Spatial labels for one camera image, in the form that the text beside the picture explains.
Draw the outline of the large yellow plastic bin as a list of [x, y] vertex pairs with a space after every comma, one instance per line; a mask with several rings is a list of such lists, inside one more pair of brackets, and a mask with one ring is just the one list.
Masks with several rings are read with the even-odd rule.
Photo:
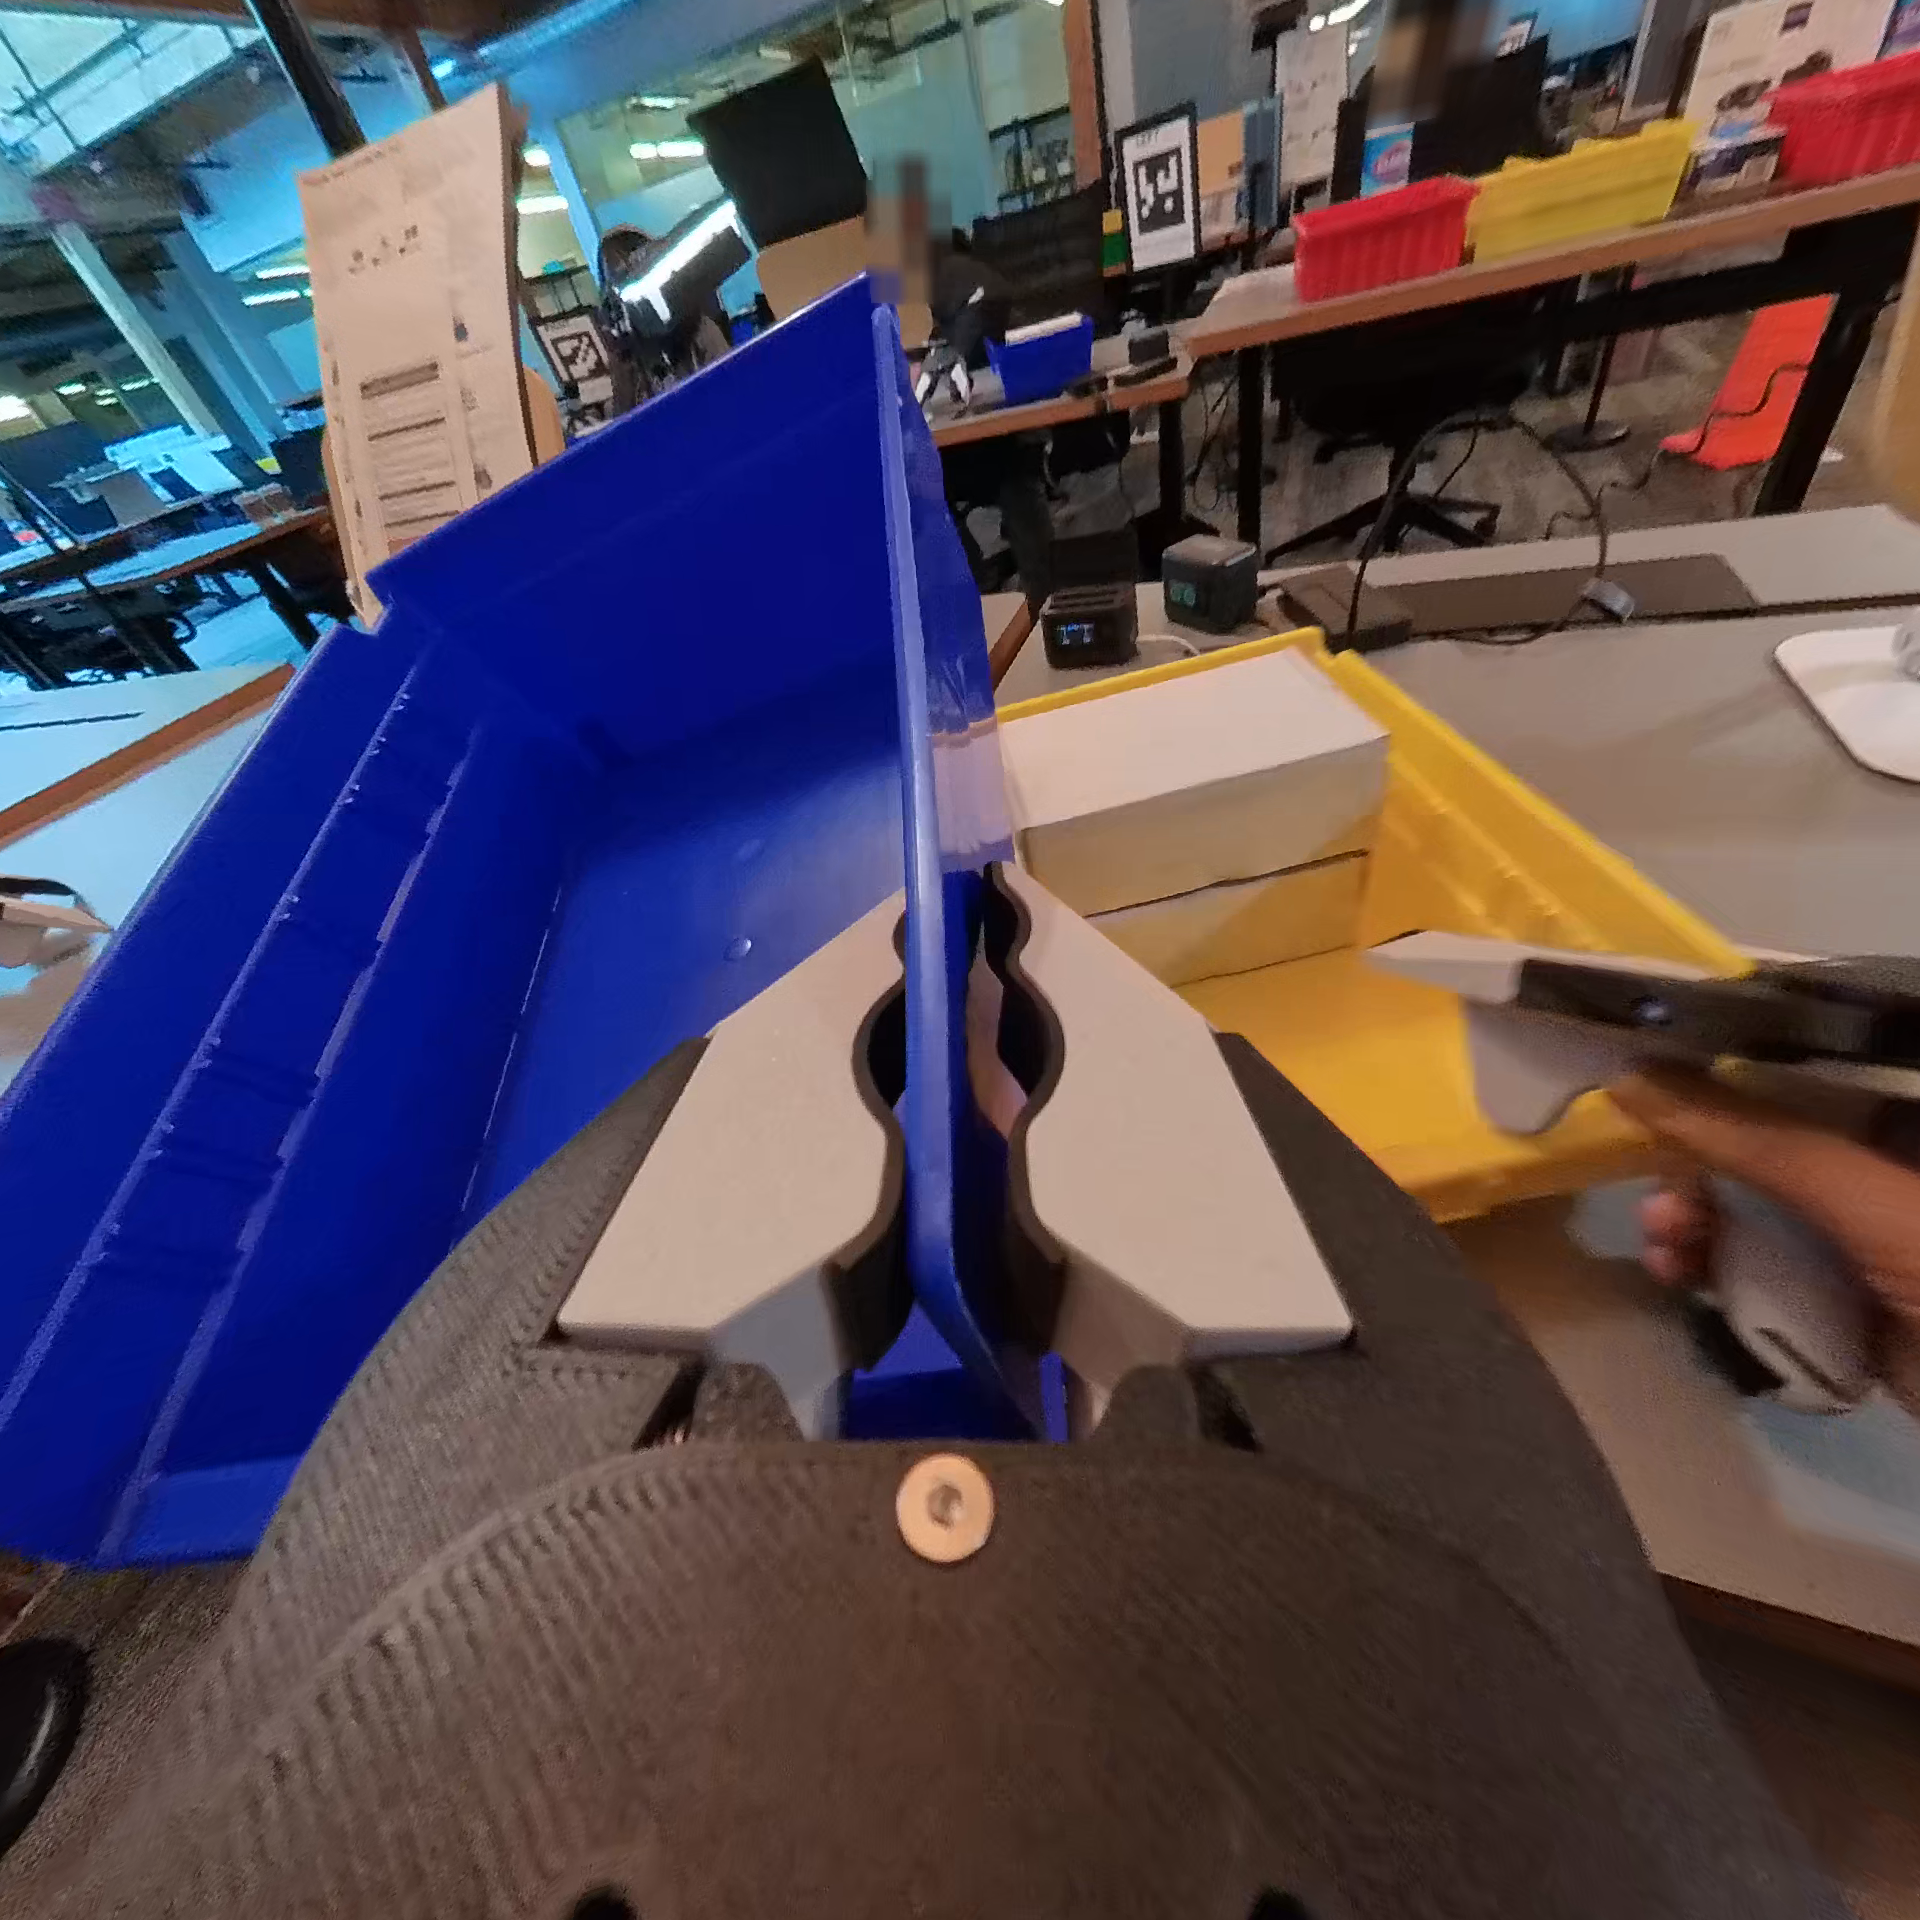
[[[1312, 628], [999, 704], [999, 723], [1283, 650], [1387, 731], [1381, 840], [1359, 901], [1361, 946], [1440, 928], [1646, 955], [1715, 977], [1752, 969], [1711, 923], [1531, 785], [1361, 657], [1333, 657]], [[1357, 948], [1201, 981], [1182, 995], [1213, 1026], [1253, 1042], [1437, 1222], [1618, 1184], [1650, 1165], [1643, 1132], [1605, 1096], [1584, 1096], [1538, 1136], [1498, 1132], [1472, 1093], [1458, 998], [1377, 971]]]

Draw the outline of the person's right hand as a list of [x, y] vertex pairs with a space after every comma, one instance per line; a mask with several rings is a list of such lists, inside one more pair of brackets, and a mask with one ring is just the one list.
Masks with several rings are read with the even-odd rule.
[[1662, 1068], [1608, 1089], [1618, 1110], [1662, 1153], [1662, 1180], [1638, 1204], [1641, 1264], [1671, 1289], [1695, 1289], [1719, 1250], [1719, 1178], [1797, 1217], [1863, 1286], [1877, 1318], [1877, 1374], [1918, 1413], [1918, 1172], [1775, 1099], [1704, 1073]]

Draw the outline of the white stand base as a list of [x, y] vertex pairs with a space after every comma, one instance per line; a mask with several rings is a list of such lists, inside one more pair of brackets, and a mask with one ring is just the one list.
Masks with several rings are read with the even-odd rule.
[[1853, 763], [1918, 785], [1918, 614], [1885, 627], [1803, 632], [1774, 664]]

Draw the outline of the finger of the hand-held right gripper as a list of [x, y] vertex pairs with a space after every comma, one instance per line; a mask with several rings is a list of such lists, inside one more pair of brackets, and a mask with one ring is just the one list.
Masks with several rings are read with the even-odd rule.
[[1377, 971], [1451, 992], [1462, 1005], [1472, 1090], [1488, 1122], [1511, 1136], [1538, 1136], [1585, 1093], [1627, 1077], [1627, 1051], [1592, 1025], [1519, 1009], [1523, 963], [1569, 963], [1637, 971], [1637, 955], [1559, 950], [1451, 931], [1411, 931], [1368, 946]]

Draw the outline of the grey electronic device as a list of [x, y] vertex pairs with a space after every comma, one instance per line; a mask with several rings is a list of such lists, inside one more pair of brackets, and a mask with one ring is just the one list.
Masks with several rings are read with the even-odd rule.
[[1262, 550], [1221, 534], [1187, 534], [1161, 553], [1166, 619], [1190, 633], [1233, 633], [1256, 618]]

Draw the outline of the grey desk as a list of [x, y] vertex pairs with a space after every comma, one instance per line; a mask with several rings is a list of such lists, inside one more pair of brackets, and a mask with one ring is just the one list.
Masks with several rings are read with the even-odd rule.
[[[1774, 664], [1915, 612], [1890, 508], [1630, 534], [1722, 560], [1739, 614], [1400, 646], [1368, 665], [1736, 948], [1915, 954], [1915, 785], [1871, 774]], [[1915, 1686], [1915, 1420], [1744, 1398], [1632, 1264], [1627, 1181], [1449, 1222], [1550, 1362], [1681, 1610]]]
[[2, 704], [2, 873], [130, 912], [294, 682], [287, 664], [17, 693]]

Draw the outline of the small blue plastic bin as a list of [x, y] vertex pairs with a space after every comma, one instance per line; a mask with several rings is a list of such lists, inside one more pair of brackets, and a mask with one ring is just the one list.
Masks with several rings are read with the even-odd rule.
[[1042, 322], [1009, 328], [987, 341], [989, 371], [1001, 404], [1019, 406], [1065, 395], [1093, 372], [1095, 322], [1069, 312]]

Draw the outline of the black electronic device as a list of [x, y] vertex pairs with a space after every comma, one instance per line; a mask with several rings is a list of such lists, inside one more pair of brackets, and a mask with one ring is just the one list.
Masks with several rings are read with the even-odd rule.
[[1058, 588], [1040, 608], [1047, 668], [1055, 673], [1137, 660], [1137, 602], [1131, 582]]

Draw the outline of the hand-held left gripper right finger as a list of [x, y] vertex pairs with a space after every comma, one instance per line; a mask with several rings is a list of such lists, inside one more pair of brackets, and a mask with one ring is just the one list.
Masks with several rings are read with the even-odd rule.
[[989, 867], [991, 1056], [1009, 1306], [1089, 1433], [1146, 1369], [1327, 1354], [1353, 1338], [1333, 1267], [1263, 1138], [1230, 1037], [1019, 867]]

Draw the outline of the black chair base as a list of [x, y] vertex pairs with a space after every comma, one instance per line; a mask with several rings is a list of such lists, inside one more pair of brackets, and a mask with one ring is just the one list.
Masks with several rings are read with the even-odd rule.
[[89, 1702], [89, 1658], [71, 1638], [2, 1645], [2, 1854], [29, 1828], [71, 1757]]

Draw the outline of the orange traffic cone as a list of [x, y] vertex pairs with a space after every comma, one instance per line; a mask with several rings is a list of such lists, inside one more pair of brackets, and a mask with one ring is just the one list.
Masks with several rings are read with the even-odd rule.
[[1815, 349], [1832, 316], [1831, 294], [1757, 312], [1744, 329], [1706, 414], [1662, 442], [1662, 454], [1714, 473], [1765, 467], [1779, 450]]

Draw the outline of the black power adapter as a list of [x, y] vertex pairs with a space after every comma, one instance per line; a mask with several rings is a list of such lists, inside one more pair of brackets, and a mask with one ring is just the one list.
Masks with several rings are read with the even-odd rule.
[[1411, 641], [1411, 612], [1392, 593], [1359, 579], [1357, 564], [1314, 566], [1277, 580], [1279, 612], [1293, 628], [1317, 628], [1333, 653], [1381, 653]]

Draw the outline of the white cardboard box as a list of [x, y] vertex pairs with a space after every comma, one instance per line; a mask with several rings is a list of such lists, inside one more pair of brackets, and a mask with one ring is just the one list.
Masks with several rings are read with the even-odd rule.
[[1019, 865], [1082, 917], [1366, 854], [1387, 734], [1293, 650], [1035, 710], [999, 739]]
[[1088, 921], [1171, 990], [1351, 948], [1373, 860], [1330, 854], [1253, 880], [1112, 907]]

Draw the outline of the black office chair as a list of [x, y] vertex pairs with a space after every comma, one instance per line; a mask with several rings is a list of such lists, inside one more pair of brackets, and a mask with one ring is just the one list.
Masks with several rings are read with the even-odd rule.
[[1327, 544], [1355, 544], [1363, 557], [1399, 553], [1407, 534], [1435, 538], [1451, 549], [1488, 547], [1498, 508], [1470, 499], [1446, 505], [1441, 489], [1418, 492], [1411, 482], [1427, 446], [1453, 429], [1477, 435], [1506, 421], [1531, 379], [1529, 361], [1472, 352], [1421, 372], [1371, 372], [1304, 389], [1296, 417], [1323, 442], [1377, 444], [1387, 450], [1384, 492], [1267, 547], [1263, 564]]

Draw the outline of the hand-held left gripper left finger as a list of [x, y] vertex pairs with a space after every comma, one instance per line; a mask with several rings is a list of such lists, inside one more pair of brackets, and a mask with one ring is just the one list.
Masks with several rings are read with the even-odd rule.
[[905, 897], [726, 1014], [560, 1307], [590, 1348], [760, 1369], [805, 1438], [899, 1338]]

